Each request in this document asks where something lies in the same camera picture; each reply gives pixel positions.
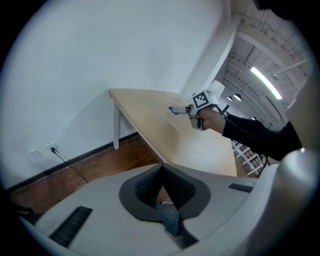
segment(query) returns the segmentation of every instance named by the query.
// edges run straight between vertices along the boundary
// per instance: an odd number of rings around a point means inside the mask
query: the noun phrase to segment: tabletop
[[[231,141],[220,133],[192,128],[188,115],[168,107],[187,104],[179,94],[157,90],[110,89],[115,105],[167,163],[228,176],[237,176]]]

